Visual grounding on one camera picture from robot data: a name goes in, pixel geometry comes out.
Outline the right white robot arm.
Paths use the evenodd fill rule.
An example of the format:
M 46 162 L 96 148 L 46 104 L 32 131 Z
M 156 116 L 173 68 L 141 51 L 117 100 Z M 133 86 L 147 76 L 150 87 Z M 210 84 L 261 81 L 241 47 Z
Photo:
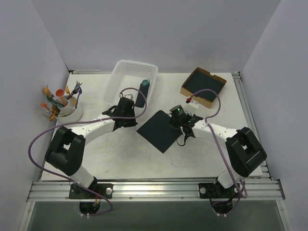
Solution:
M 178 128 L 185 138 L 213 140 L 226 166 L 213 185 L 214 193 L 224 197 L 231 186 L 251 175 L 266 159 L 267 154 L 253 131 L 226 128 L 208 122 L 207 119 L 185 111 L 181 105 L 170 109 L 170 124 Z

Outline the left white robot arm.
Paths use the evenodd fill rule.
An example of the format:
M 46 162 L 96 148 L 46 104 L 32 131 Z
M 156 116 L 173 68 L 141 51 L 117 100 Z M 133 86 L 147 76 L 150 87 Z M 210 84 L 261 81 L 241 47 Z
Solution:
M 117 130 L 137 125 L 134 101 L 121 98 L 118 105 L 103 112 L 97 122 L 67 128 L 59 127 L 45 154 L 45 161 L 80 184 L 80 192 L 87 198 L 97 193 L 96 178 L 83 166 L 85 146 L 96 138 Z

